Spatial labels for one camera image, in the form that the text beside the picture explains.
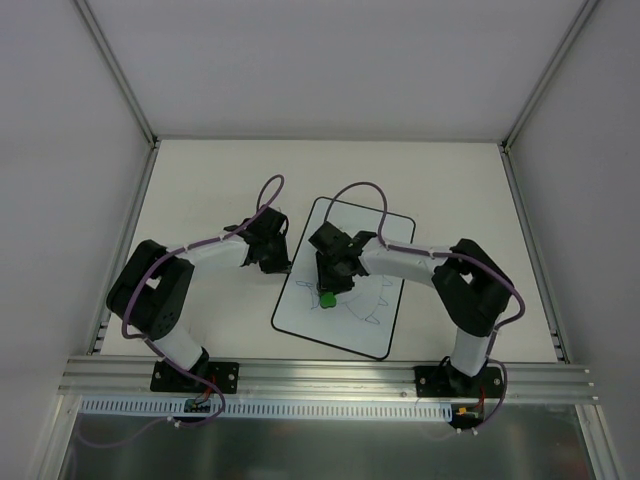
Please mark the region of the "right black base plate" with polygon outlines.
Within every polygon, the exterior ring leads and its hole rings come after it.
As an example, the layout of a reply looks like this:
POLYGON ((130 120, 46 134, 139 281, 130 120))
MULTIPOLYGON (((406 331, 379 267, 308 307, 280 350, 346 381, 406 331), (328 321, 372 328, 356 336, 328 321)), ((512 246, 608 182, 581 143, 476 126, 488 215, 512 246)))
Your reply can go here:
POLYGON ((419 398, 479 398, 485 395, 498 399, 505 391, 499 367, 485 366, 473 377, 449 364, 415 366, 413 372, 419 398))

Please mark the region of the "left aluminium frame post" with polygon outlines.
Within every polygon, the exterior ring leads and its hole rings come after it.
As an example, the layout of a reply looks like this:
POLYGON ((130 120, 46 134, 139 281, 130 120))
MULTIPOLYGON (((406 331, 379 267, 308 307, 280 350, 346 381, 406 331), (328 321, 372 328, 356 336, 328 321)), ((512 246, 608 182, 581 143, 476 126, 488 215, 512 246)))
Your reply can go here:
POLYGON ((72 0, 71 4, 76 10, 93 44, 97 48, 99 56, 106 66, 110 77, 115 83, 120 96, 124 100, 146 144, 154 148, 157 143, 157 135, 154 133, 90 2, 86 0, 72 0))

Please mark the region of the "green whiteboard eraser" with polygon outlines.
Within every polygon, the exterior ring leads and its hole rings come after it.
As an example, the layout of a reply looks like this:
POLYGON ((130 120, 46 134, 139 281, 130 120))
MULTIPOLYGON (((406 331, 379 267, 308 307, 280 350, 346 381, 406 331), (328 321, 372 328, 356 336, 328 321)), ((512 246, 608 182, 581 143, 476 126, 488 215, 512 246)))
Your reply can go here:
POLYGON ((337 305, 337 299, 334 293, 324 292, 319 295, 319 306, 322 309, 335 308, 337 305))

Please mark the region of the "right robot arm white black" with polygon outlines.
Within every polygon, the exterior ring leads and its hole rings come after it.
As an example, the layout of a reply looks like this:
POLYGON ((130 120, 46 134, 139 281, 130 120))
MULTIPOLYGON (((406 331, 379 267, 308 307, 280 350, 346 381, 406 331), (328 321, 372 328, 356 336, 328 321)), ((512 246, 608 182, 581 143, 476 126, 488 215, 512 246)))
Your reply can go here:
POLYGON ((446 250, 383 241, 370 231, 350 236, 324 222, 309 238, 315 249, 320 296, 351 291, 357 277, 386 276, 433 288, 456 326, 452 353, 433 375, 441 393, 471 396, 495 341, 497 322, 511 299, 513 282, 473 240, 446 250))

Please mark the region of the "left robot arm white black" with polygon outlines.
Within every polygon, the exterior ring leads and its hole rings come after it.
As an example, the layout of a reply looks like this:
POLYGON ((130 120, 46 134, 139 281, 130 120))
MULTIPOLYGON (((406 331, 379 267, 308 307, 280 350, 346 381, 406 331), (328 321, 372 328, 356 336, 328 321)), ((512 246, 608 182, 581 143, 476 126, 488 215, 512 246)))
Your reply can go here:
POLYGON ((288 227, 285 214, 264 206, 214 238, 172 251, 145 240, 109 290, 106 307, 121 319, 123 337, 145 341, 174 369, 173 378, 183 389, 196 391, 207 382, 209 354, 179 325, 196 268, 220 271, 256 264, 264 274, 288 273, 288 227), (133 335, 130 326, 137 330, 133 335))

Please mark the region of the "aluminium front rail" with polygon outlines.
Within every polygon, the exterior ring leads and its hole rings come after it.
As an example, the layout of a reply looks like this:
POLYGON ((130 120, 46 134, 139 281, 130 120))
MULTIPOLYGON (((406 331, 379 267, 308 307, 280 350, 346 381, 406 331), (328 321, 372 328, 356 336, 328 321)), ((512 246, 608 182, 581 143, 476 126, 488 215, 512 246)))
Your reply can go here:
MULTIPOLYGON (((238 398, 293 400, 416 400, 411 362, 238 359, 238 398)), ((63 394, 149 394, 156 359, 143 356, 72 356, 57 392, 63 394)), ((597 405, 600 396, 585 366, 510 363, 506 400, 523 404, 597 405)))

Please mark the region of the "aluminium frame post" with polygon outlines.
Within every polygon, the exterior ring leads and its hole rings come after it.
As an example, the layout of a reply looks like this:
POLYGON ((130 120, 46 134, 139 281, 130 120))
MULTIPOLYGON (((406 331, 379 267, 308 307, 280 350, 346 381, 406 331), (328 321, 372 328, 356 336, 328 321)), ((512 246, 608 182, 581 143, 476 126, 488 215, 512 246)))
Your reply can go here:
POLYGON ((529 118, 541 102, 542 97, 550 87, 553 79, 563 65, 563 62, 568 57, 574 44, 586 28, 600 4, 600 0, 585 0, 580 3, 576 14, 554 48, 551 57, 536 80, 532 91, 527 96, 523 107, 520 109, 516 119, 501 141, 500 146, 504 153, 509 153, 511 151, 518 136, 524 130, 529 118))
POLYGON ((86 0, 72 0, 71 4, 76 10, 93 44, 97 48, 99 56, 106 66, 110 77, 115 83, 120 96, 124 100, 146 144, 154 148, 157 143, 157 135, 154 133, 90 2, 86 0))

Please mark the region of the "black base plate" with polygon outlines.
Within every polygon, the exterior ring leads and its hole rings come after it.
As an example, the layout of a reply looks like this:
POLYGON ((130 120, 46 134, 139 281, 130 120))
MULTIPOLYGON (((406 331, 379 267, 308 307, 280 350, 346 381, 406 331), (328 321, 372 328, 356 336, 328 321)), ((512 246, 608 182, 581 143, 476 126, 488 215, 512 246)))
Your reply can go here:
POLYGON ((214 384, 223 394, 235 394, 239 379, 239 364, 226 361, 200 361, 186 375, 166 361, 154 364, 149 389, 160 393, 200 394, 214 384))
POLYGON ((485 366, 473 377, 449 364, 415 366, 413 372, 419 398, 479 398, 485 395, 498 399, 505 391, 499 367, 485 366))

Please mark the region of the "right aluminium frame post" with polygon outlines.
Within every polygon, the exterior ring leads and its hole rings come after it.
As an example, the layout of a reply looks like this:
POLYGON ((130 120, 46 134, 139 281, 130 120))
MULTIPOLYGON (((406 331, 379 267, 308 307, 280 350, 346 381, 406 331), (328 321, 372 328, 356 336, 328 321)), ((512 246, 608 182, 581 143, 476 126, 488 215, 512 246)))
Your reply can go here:
POLYGON ((529 118, 541 102, 542 97, 550 87, 553 79, 563 65, 563 62, 568 57, 574 44, 586 28, 600 4, 600 0, 585 0, 580 3, 576 14, 554 48, 551 57, 536 80, 532 91, 527 96, 523 107, 520 109, 516 119, 501 141, 500 146, 504 153, 509 153, 511 151, 518 136, 524 130, 529 118))

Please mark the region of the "white whiteboard black frame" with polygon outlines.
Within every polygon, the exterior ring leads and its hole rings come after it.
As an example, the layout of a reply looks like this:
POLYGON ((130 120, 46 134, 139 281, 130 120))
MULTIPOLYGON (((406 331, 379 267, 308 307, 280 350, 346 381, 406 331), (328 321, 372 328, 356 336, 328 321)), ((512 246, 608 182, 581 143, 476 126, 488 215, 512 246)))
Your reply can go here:
POLYGON ((329 221, 353 236, 377 229, 382 212, 348 202, 314 200, 291 273, 287 276, 271 319, 275 330, 375 360, 390 352, 404 281, 388 276, 354 279, 354 288, 337 295, 336 305, 323 308, 317 293, 315 249, 309 237, 329 221))

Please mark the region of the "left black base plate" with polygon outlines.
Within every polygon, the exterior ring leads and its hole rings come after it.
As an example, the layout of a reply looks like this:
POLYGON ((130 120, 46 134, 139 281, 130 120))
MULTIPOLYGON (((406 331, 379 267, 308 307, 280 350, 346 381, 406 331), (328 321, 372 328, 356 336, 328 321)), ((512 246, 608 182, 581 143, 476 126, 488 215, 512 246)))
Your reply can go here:
POLYGON ((200 394, 214 384, 223 394, 235 394, 239 379, 239 364, 226 361, 200 361, 186 375, 166 361, 154 364, 149 389, 160 393, 200 394))

